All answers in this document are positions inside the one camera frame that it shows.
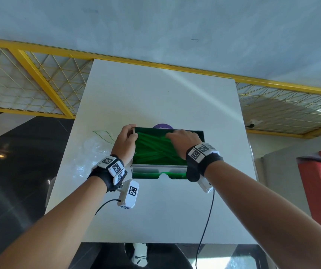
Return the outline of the grey panel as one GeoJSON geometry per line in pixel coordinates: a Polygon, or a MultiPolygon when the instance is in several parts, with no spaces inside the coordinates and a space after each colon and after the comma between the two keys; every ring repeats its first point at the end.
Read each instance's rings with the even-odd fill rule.
{"type": "Polygon", "coordinates": [[[318,156],[321,137],[305,140],[249,134],[248,140],[259,181],[310,216],[297,158],[318,156]]]}

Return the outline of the person's right hand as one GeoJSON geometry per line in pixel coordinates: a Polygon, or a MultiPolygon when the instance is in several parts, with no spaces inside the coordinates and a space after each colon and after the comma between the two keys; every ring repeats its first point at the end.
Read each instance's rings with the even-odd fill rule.
{"type": "Polygon", "coordinates": [[[195,145],[202,143],[202,140],[196,134],[196,140],[170,140],[175,151],[183,160],[186,159],[186,152],[195,145]]]}

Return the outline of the person's left hand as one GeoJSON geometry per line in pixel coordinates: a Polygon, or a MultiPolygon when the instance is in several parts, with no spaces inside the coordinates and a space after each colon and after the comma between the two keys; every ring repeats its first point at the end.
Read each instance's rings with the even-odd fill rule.
{"type": "Polygon", "coordinates": [[[136,124],[123,126],[111,151],[111,154],[116,155],[122,160],[124,166],[131,162],[135,153],[136,144],[127,144],[127,138],[130,134],[134,133],[135,127],[136,124]]]}

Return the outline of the small black and white clip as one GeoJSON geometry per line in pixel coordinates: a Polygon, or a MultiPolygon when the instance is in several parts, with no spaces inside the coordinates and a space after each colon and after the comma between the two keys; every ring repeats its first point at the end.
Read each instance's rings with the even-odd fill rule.
{"type": "Polygon", "coordinates": [[[262,122],[263,122],[262,120],[251,119],[245,123],[245,127],[251,129],[251,128],[258,126],[262,122]]]}

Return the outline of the clear plastic wrap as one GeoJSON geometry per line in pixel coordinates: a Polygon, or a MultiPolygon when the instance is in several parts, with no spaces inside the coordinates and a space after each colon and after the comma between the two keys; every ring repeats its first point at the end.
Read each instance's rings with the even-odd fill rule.
{"type": "Polygon", "coordinates": [[[110,155],[114,145],[112,135],[107,131],[93,131],[91,138],[87,139],[79,149],[77,174],[81,178],[86,178],[102,158],[110,155]]]}

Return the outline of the person's left forearm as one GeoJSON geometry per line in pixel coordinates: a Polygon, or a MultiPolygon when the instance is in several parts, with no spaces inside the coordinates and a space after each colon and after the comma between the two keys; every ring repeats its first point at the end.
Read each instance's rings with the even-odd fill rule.
{"type": "Polygon", "coordinates": [[[0,269],[68,269],[106,192],[88,178],[0,254],[0,269]]]}

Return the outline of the bundle of green straws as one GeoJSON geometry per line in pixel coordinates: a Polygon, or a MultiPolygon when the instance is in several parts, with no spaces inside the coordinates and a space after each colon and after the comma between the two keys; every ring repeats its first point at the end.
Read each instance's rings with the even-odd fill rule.
{"type": "Polygon", "coordinates": [[[167,130],[141,129],[136,130],[138,138],[133,164],[186,166],[187,163],[175,151],[170,139],[166,138],[167,130]]]}

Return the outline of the person's right forearm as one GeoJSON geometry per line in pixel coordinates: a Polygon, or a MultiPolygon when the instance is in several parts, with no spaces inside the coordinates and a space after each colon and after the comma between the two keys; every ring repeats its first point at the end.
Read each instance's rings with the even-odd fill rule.
{"type": "Polygon", "coordinates": [[[279,269],[321,269],[321,225],[224,161],[206,179],[279,269]]]}

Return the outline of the white box with green inside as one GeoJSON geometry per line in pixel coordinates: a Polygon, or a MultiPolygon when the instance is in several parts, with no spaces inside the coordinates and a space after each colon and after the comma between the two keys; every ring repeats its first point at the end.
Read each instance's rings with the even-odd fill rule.
{"type": "MultiPolygon", "coordinates": [[[[134,133],[138,128],[141,129],[154,129],[146,127],[135,127],[134,133]]],[[[158,129],[157,130],[167,130],[170,132],[175,131],[175,129],[158,129]]],[[[131,162],[131,172],[133,179],[158,179],[160,175],[165,174],[172,180],[186,180],[186,166],[165,166],[165,165],[138,165],[131,162]]]]}

